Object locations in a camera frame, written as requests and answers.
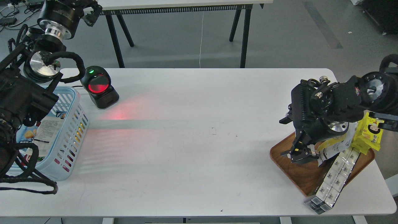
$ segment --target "power adapter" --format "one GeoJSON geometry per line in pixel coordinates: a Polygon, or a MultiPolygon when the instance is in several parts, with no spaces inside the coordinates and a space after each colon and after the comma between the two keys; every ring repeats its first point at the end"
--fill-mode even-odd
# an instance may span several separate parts
{"type": "Polygon", "coordinates": [[[14,25],[17,22],[17,18],[2,18],[0,19],[0,26],[14,25]]]}

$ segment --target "gray floor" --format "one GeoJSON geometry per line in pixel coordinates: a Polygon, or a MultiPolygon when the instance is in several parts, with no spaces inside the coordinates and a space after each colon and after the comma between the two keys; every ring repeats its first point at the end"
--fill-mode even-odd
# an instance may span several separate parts
{"type": "MultiPolygon", "coordinates": [[[[264,9],[254,5],[250,24],[247,68],[329,68],[338,81],[344,82],[352,75],[377,71],[384,56],[398,53],[398,35],[382,36],[373,23],[353,6],[349,0],[317,0],[310,2],[319,12],[332,33],[318,27],[302,0],[274,0],[264,9]],[[330,36],[341,44],[331,45],[330,36]]],[[[243,16],[234,42],[228,37],[233,11],[192,12],[168,14],[125,15],[135,47],[129,47],[115,20],[121,51],[126,67],[130,68],[237,68],[243,30],[243,16]]],[[[34,25],[37,15],[27,21],[34,25]]],[[[7,40],[16,37],[17,31],[0,33],[0,58],[7,53],[7,40]]],[[[65,40],[68,51],[79,54],[85,66],[118,67],[104,16],[94,27],[81,22],[74,39],[65,40]]],[[[72,61],[61,61],[63,67],[74,67],[72,61]]],[[[376,161],[384,178],[398,173],[397,133],[386,132],[382,151],[376,161]]],[[[370,224],[397,223],[398,213],[389,216],[367,216],[370,224]]],[[[0,218],[2,224],[44,223],[43,218],[0,218]]],[[[260,222],[279,223],[278,218],[231,219],[192,218],[187,222],[260,222]]],[[[180,219],[149,220],[145,218],[117,219],[116,223],[182,222],[180,219]]],[[[295,217],[300,223],[354,223],[352,217],[295,217]]],[[[51,218],[47,224],[60,223],[51,218]]],[[[64,218],[64,223],[101,223],[99,218],[64,218]]]]}

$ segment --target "black table leg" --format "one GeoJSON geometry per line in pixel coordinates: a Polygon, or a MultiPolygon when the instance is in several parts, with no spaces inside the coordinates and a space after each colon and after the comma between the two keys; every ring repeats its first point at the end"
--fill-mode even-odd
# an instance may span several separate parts
{"type": "Polygon", "coordinates": [[[236,31],[236,27],[238,26],[238,21],[239,21],[241,11],[242,11],[242,9],[237,9],[235,12],[234,23],[232,23],[231,34],[229,35],[230,42],[234,41],[235,31],[236,31]]]}
{"type": "Polygon", "coordinates": [[[119,64],[119,68],[125,68],[123,62],[123,56],[120,51],[119,41],[117,40],[117,35],[115,31],[115,25],[113,24],[112,15],[106,15],[106,22],[108,23],[109,33],[111,34],[113,48],[115,49],[117,62],[119,64]]]}
{"type": "Polygon", "coordinates": [[[250,16],[252,14],[252,8],[245,9],[245,22],[243,26],[243,40],[242,40],[242,54],[240,55],[240,67],[244,68],[246,65],[246,53],[248,49],[249,39],[249,27],[250,27],[250,16]]]}
{"type": "Polygon", "coordinates": [[[119,20],[120,26],[122,26],[123,32],[126,35],[127,41],[129,42],[130,47],[134,47],[133,39],[131,39],[131,35],[129,30],[127,29],[126,23],[124,22],[122,15],[116,15],[117,19],[119,20]]]}

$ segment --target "floor stripe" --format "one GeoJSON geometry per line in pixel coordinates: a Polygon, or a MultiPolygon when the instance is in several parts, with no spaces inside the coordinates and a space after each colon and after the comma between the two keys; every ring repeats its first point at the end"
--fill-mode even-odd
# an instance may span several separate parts
{"type": "Polygon", "coordinates": [[[326,39],[329,47],[332,49],[341,49],[343,46],[340,44],[340,41],[336,38],[333,31],[330,29],[328,24],[322,18],[321,14],[318,12],[313,2],[303,2],[304,7],[307,9],[308,13],[314,20],[316,26],[321,31],[322,35],[326,39]]]}

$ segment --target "black equipment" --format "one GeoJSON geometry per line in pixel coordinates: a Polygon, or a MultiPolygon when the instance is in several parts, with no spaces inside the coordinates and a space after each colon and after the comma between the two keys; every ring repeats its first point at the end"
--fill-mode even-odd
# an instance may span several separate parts
{"type": "MultiPolygon", "coordinates": [[[[35,169],[38,147],[33,143],[17,143],[16,133],[22,124],[32,126],[50,112],[58,101],[53,91],[59,82],[71,83],[84,76],[83,60],[75,53],[66,52],[62,40],[73,38],[80,19],[93,26],[101,11],[102,7],[94,0],[46,0],[37,20],[41,29],[28,29],[24,24],[17,39],[9,40],[10,54],[0,62],[0,183],[39,182],[53,190],[17,190],[57,192],[57,183],[35,169]],[[84,15],[83,9],[88,7],[93,12],[84,15]],[[75,60],[79,74],[63,79],[58,58],[75,60]],[[23,63],[26,77],[19,69],[23,63]],[[36,84],[45,82],[51,82],[47,88],[36,84]],[[19,153],[19,149],[26,147],[33,149],[29,162],[19,153]],[[14,162],[23,173],[16,177],[6,175],[14,162]]],[[[0,190],[10,189],[15,188],[0,187],[0,190]]]]}
{"type": "Polygon", "coordinates": [[[86,68],[80,82],[90,94],[93,103],[100,109],[105,109],[119,100],[119,94],[111,85],[111,77],[100,66],[86,68]]]}
{"type": "Polygon", "coordinates": [[[298,164],[319,158],[313,145],[346,133],[349,122],[361,120],[364,110],[385,120],[379,128],[398,131],[398,68],[389,68],[391,62],[398,65],[398,55],[385,57],[379,72],[352,76],[345,83],[330,84],[327,77],[301,80],[291,92],[289,112],[279,121],[293,121],[296,129],[291,149],[281,155],[298,164]]]}
{"type": "Polygon", "coordinates": [[[398,33],[398,1],[397,0],[364,0],[362,8],[383,35],[398,33]]]}

